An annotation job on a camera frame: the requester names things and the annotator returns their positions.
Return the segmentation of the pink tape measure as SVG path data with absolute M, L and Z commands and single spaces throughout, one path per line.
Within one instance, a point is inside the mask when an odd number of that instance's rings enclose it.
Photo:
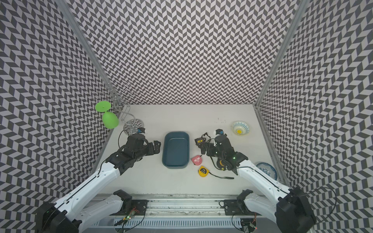
M 196 150 L 196 154 L 190 159 L 195 166 L 200 166 L 203 163 L 203 155 L 206 154 L 206 147 L 201 146 Z

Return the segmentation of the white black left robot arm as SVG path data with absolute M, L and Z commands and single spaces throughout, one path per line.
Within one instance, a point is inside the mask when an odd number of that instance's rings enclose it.
M 87 180 L 54 203 L 43 203 L 37 208 L 36 232 L 79 233 L 111 214 L 131 213 L 132 196 L 121 189 L 97 204 L 86 205 L 135 162 L 158 154 L 160 148 L 161 142 L 148 142 L 141 133 L 128 136 L 126 144 L 106 158 Z

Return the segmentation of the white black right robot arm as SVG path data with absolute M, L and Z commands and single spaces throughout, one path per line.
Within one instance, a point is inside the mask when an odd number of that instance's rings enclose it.
M 309 233 L 317 222 L 306 193 L 290 188 L 260 170 L 249 158 L 235 151 L 226 134 L 198 139 L 202 154 L 216 157 L 224 170 L 249 181 L 262 196 L 245 191 L 243 206 L 277 224 L 283 233 Z

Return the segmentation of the small yellow black tape measure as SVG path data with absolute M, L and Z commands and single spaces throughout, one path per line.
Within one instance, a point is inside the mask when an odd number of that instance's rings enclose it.
M 215 169 L 222 170 L 222 171 L 227 170 L 227 166 L 222 162 L 222 160 L 219 157 L 211 156 L 210 159 L 211 159 Z

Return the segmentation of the yellow deli tape measure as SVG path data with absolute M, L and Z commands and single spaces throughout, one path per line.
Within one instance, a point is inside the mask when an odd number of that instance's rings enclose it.
M 216 177 L 216 178 L 219 178 L 219 179 L 226 179 L 226 180 L 233 180 L 234 178 L 233 177 L 221 177 L 221 176 L 217 176 L 217 175 L 214 175 L 210 172 L 209 169 L 207 169 L 206 167 L 204 166 L 200 166 L 199 170 L 198 170 L 198 174 L 201 176 L 201 177 L 207 177 L 209 175 L 213 176 L 213 177 Z

